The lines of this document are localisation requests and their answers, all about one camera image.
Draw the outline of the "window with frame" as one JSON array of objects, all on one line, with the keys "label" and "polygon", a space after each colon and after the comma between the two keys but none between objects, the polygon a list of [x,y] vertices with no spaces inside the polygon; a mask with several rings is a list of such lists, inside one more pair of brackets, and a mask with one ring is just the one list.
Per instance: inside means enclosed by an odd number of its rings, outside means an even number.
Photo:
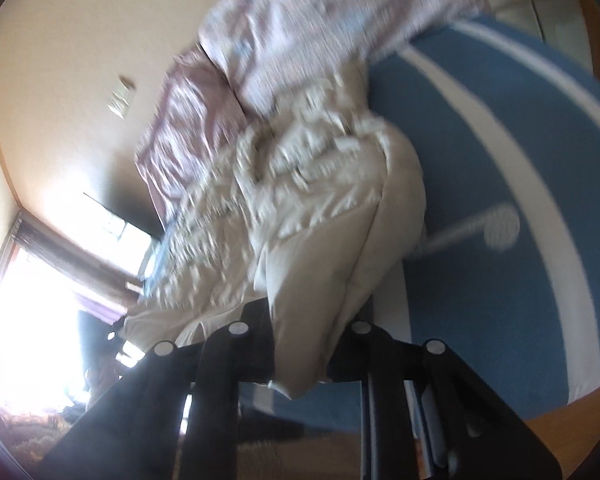
[{"label": "window with frame", "polygon": [[71,424],[94,399],[87,380],[113,358],[111,332],[154,270],[158,238],[91,204],[67,240],[27,211],[0,262],[0,414]]}]

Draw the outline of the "pink floral duvet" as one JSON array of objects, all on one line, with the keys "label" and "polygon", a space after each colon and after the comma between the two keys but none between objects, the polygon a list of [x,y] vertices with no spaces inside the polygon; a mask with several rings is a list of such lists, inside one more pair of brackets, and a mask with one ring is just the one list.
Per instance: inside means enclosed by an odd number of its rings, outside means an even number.
[{"label": "pink floral duvet", "polygon": [[247,110],[350,60],[376,61],[431,27],[489,11],[488,0],[220,0],[198,38]]}]

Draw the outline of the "white puffer jacket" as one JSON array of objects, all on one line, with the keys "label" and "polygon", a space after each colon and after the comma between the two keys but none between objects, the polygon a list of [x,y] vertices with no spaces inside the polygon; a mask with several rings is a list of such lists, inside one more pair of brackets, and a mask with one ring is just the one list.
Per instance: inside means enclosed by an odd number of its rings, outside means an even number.
[{"label": "white puffer jacket", "polygon": [[325,378],[347,324],[424,230],[422,166],[370,111],[366,84],[363,65],[342,66],[219,152],[183,196],[125,339],[196,344],[265,299],[271,388],[298,398]]}]

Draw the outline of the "white wall switch plate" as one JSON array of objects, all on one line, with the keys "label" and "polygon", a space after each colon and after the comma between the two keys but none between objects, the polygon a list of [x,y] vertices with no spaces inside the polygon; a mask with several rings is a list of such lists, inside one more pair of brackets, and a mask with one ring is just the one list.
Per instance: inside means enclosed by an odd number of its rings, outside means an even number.
[{"label": "white wall switch plate", "polygon": [[126,77],[120,76],[111,91],[108,110],[117,117],[124,119],[135,96],[135,84]]}]

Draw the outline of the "blue white striped bedsheet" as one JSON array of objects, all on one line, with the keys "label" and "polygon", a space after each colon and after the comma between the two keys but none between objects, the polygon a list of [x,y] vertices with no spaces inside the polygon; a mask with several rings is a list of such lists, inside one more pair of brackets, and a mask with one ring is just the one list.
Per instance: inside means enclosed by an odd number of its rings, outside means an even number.
[{"label": "blue white striped bedsheet", "polygon": [[600,82],[479,16],[375,64],[370,108],[412,141],[427,194],[374,323],[444,341],[525,419],[600,387]]}]

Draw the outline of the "pink floral pillow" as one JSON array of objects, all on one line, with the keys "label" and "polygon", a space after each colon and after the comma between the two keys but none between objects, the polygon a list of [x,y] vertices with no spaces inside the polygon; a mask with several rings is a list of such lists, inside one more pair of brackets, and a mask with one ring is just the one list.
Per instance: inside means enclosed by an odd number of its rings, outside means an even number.
[{"label": "pink floral pillow", "polygon": [[204,49],[195,44],[177,55],[135,150],[136,169],[162,226],[208,162],[246,127],[238,99]]}]

